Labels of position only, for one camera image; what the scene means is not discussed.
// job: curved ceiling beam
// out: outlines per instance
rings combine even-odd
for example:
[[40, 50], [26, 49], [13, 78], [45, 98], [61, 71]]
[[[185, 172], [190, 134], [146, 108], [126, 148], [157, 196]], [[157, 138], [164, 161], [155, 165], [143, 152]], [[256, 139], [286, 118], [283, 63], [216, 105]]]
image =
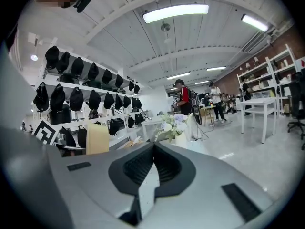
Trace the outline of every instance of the curved ceiling beam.
[[[141, 7], [145, 4], [155, 2], [156, 0], [134, 0], [119, 9], [115, 10], [113, 13], [109, 14], [105, 19], [100, 21], [93, 29], [90, 31], [86, 36], [85, 36], [85, 42], [88, 43], [96, 34], [98, 34], [104, 27], [109, 25], [112, 21], [116, 20], [120, 16], [128, 13], [129, 11], [132, 11], [138, 7]], [[240, 6], [242, 8], [245, 8], [259, 17], [263, 18], [264, 20], [268, 21], [271, 23], [273, 26], [277, 27], [277, 24], [271, 20], [266, 14], [264, 14], [261, 10], [258, 8], [253, 7], [251, 4], [243, 1], [243, 0], [219, 0], [219, 1], [224, 1], [228, 3], [235, 4], [237, 6]]]
[[159, 64], [162, 62], [169, 61], [170, 59], [182, 58], [185, 56], [193, 56], [197, 54], [204, 54], [204, 53], [212, 53], [212, 52], [231, 52], [231, 53], [238, 53], [240, 52], [240, 48], [235, 47], [206, 47], [206, 48], [193, 48], [178, 52], [173, 52], [170, 54], [166, 54], [157, 58], [153, 58], [151, 60], [145, 61], [143, 63], [137, 64], [134, 67], [129, 68], [131, 72], [141, 70], [153, 64]]

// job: black chair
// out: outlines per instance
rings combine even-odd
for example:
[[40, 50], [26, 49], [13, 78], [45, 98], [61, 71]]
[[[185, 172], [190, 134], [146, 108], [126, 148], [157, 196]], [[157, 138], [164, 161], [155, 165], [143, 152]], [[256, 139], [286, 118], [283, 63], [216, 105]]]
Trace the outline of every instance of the black chair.
[[305, 136], [304, 131], [303, 131], [303, 126], [305, 127], [305, 124], [301, 123], [300, 120], [305, 119], [305, 112], [303, 109], [299, 109], [300, 101], [304, 98], [302, 96], [302, 91], [301, 91], [301, 85], [300, 82], [294, 81], [289, 84], [289, 89], [291, 92], [291, 97], [292, 97], [292, 117], [297, 119], [296, 122], [289, 122], [288, 123], [288, 133], [290, 133], [290, 130], [294, 127], [299, 127], [302, 131], [301, 134], [301, 139], [303, 140], [303, 137]]

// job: brick wall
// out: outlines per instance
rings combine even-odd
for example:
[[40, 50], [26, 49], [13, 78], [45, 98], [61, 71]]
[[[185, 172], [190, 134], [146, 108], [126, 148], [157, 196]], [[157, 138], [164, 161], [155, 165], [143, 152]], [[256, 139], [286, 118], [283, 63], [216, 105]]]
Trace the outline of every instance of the brick wall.
[[[305, 56], [305, 43], [303, 39], [301, 38], [299, 32], [295, 28], [295, 26], [291, 27], [289, 30], [287, 30], [284, 34], [282, 34], [279, 38], [277, 38], [274, 43], [273, 47], [268, 46], [263, 51], [261, 51], [257, 55], [253, 55], [253, 57], [248, 60], [247, 62], [250, 63], [251, 68], [254, 68], [254, 57], [256, 56], [258, 58], [259, 63], [265, 62], [265, 57], [272, 58], [279, 54], [280, 52], [284, 51], [286, 49], [285, 44], [288, 44], [288, 46], [291, 48], [293, 54], [295, 55], [295, 59], [299, 59]], [[291, 64], [290, 57], [286, 58], [288, 63]], [[215, 84], [220, 88], [222, 93], [228, 93], [228, 94], [239, 94], [239, 83], [236, 74], [242, 74], [246, 70], [246, 63], [241, 65], [243, 70], [239, 70], [239, 67], [232, 71], [231, 73], [227, 74], [225, 77], [221, 78], [219, 81], [215, 82]], [[255, 77], [258, 77], [261, 74], [264, 74], [266, 69], [263, 69], [261, 71], [258, 71], [255, 75]], [[289, 73], [293, 73], [294, 71], [287, 71], [285, 75]]]

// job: flower arrangement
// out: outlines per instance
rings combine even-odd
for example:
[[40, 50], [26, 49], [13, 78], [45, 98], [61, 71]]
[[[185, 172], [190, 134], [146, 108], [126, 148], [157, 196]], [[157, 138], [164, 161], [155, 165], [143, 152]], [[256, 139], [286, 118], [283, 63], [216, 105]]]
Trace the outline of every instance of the flower arrangement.
[[163, 114], [160, 117], [163, 120], [161, 124], [162, 133], [167, 132], [166, 138], [169, 139], [169, 142], [171, 142], [174, 137], [181, 135], [187, 128], [185, 121], [188, 117], [183, 114]]

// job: beige paper bag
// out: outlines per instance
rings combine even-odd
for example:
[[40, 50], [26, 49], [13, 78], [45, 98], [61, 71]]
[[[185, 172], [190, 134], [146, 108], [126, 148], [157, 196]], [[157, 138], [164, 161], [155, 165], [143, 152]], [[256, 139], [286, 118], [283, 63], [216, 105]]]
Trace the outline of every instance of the beige paper bag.
[[86, 154], [99, 154], [109, 151], [109, 133], [104, 125], [88, 124]]

